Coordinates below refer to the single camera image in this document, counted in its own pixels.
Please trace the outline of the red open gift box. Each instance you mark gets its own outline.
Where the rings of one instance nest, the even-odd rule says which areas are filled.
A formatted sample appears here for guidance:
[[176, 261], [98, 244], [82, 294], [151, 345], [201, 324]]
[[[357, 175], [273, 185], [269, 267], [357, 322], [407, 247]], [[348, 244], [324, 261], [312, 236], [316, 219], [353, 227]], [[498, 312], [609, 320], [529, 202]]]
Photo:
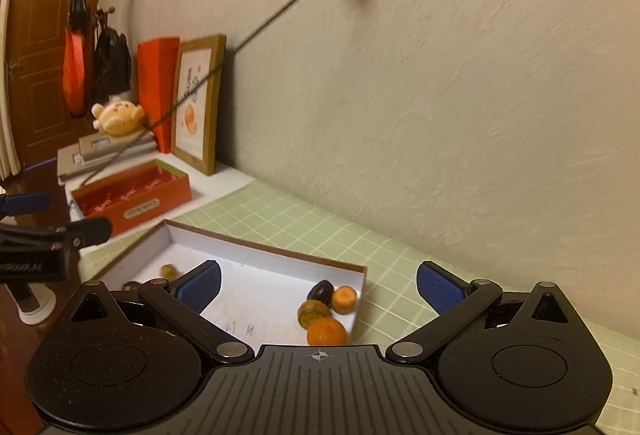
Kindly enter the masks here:
[[192, 200], [189, 175], [160, 160], [104, 177], [72, 195], [82, 216], [110, 221], [113, 237]]

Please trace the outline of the small orange fruit front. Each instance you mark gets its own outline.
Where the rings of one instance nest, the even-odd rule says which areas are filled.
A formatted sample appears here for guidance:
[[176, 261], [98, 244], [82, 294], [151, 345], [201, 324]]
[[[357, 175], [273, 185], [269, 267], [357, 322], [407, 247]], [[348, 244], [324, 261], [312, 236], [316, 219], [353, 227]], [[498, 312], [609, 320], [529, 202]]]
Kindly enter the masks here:
[[350, 314], [357, 305], [358, 293], [349, 285], [342, 285], [334, 290], [331, 306], [339, 315]]

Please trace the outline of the brown wooden door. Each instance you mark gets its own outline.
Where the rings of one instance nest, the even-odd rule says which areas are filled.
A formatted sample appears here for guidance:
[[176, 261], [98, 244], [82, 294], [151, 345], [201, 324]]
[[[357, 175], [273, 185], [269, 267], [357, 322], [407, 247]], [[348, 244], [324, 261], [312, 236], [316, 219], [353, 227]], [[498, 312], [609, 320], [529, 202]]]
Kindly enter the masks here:
[[88, 135], [88, 117], [73, 117], [62, 95], [65, 29], [70, 0], [10, 0], [6, 65], [18, 163], [54, 158]]

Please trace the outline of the small orange fruit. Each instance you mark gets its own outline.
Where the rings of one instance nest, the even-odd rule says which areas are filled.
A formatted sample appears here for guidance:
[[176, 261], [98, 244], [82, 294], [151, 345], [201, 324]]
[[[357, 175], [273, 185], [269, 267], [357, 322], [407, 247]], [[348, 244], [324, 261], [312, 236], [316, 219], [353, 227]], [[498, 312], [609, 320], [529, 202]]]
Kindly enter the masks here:
[[160, 267], [160, 277], [168, 281], [172, 281], [177, 279], [178, 276], [179, 276], [179, 271], [174, 265], [165, 264], [162, 267]]
[[339, 315], [350, 314], [357, 305], [358, 293], [349, 285], [342, 285], [334, 290], [331, 306]]

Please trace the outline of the wooden framed orange picture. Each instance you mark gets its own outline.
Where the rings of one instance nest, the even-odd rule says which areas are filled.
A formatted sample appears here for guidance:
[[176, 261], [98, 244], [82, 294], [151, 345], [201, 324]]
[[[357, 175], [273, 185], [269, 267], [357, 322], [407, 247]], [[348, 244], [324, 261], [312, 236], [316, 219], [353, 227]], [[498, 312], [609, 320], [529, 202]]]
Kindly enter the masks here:
[[206, 176], [215, 173], [215, 146], [221, 70], [227, 36], [181, 42], [174, 83], [171, 152]]

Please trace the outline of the white shallow cardboard tray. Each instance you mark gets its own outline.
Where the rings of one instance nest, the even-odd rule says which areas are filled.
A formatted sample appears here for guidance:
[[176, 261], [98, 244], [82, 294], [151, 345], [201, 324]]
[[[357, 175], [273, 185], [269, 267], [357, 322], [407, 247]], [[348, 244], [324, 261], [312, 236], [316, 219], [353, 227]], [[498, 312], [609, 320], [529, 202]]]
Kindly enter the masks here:
[[358, 293], [367, 268], [266, 247], [218, 235], [177, 221], [162, 221], [93, 276], [110, 290], [128, 281], [145, 282], [163, 265], [187, 273], [202, 262], [221, 268], [221, 290], [201, 315], [255, 349], [264, 344], [304, 345], [306, 331], [297, 309], [322, 280]]

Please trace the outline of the small orange tangerine piece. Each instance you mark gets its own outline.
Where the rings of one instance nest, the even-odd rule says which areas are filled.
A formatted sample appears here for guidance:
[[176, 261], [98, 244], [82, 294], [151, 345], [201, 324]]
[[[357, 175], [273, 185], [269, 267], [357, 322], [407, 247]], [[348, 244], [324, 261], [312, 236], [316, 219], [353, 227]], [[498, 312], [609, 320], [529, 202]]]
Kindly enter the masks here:
[[137, 293], [141, 287], [142, 284], [138, 281], [128, 281], [122, 286], [122, 291], [126, 293]]

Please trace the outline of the yellow plush toy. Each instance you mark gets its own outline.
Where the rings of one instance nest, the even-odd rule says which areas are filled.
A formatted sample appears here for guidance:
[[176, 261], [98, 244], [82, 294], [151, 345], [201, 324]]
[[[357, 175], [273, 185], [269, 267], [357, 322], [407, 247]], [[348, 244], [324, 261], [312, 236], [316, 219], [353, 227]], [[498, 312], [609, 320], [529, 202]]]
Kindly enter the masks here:
[[140, 128], [144, 110], [140, 104], [116, 97], [105, 106], [94, 104], [91, 114], [94, 117], [93, 127], [97, 132], [122, 137]]

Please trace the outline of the red paper envelope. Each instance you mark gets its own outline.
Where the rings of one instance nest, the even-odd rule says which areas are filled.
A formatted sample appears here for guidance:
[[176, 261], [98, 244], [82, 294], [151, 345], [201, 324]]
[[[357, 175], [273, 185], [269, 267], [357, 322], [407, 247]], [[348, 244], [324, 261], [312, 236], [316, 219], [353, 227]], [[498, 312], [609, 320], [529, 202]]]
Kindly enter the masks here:
[[147, 40], [137, 48], [138, 99], [146, 121], [162, 153], [171, 151], [171, 118], [160, 119], [171, 108], [179, 37], [159, 37]]

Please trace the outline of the black hanging bag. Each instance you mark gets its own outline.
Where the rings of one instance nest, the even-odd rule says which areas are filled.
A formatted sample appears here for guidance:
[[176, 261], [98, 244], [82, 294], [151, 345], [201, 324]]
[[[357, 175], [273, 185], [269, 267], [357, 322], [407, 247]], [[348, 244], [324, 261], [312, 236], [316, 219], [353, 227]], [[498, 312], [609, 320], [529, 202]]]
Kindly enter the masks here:
[[104, 103], [131, 88], [132, 61], [126, 35], [104, 26], [94, 50], [94, 101]]

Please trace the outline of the dark brown date fruit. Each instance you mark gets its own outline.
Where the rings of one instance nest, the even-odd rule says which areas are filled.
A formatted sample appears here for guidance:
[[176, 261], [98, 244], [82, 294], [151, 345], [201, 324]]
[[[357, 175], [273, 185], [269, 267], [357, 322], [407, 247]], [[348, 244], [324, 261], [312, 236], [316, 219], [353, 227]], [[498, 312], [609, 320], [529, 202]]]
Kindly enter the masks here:
[[308, 292], [308, 301], [318, 301], [330, 307], [334, 294], [334, 285], [329, 280], [321, 280]]

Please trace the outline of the white round base object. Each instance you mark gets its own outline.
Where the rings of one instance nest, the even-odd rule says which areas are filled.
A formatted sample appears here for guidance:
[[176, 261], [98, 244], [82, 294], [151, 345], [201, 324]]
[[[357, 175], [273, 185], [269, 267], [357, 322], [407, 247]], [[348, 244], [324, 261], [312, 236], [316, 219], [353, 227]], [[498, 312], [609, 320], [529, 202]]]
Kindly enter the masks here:
[[56, 298], [54, 292], [43, 283], [27, 283], [23, 297], [15, 299], [20, 310], [18, 315], [25, 325], [39, 325], [47, 320], [54, 311]]

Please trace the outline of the orange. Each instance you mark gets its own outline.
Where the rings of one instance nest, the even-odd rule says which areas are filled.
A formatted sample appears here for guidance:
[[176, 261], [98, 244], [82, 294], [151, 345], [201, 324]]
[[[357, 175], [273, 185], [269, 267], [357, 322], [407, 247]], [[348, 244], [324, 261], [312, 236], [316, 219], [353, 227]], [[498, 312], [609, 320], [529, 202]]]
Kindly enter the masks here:
[[323, 317], [312, 322], [307, 329], [307, 344], [314, 347], [346, 346], [348, 334], [341, 322]]

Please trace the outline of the small greenish kumquat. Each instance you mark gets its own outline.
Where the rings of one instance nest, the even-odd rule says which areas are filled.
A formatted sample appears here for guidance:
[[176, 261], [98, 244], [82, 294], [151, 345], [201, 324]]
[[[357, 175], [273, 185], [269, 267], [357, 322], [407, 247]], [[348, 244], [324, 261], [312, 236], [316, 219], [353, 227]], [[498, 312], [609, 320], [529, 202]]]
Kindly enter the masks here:
[[329, 306], [317, 301], [317, 299], [308, 299], [308, 301], [305, 301], [297, 309], [297, 322], [305, 330], [318, 319], [329, 318], [331, 316]]

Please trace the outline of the grey stacked books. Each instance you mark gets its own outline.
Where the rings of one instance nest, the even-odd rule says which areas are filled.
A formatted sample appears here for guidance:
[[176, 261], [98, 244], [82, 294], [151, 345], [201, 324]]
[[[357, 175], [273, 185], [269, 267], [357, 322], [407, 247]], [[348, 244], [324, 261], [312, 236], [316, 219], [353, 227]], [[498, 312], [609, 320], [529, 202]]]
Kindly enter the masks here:
[[58, 150], [56, 175], [58, 183], [91, 173], [93, 170], [110, 161], [116, 153], [133, 142], [139, 132], [127, 136], [114, 137], [103, 132], [81, 137], [77, 142]]

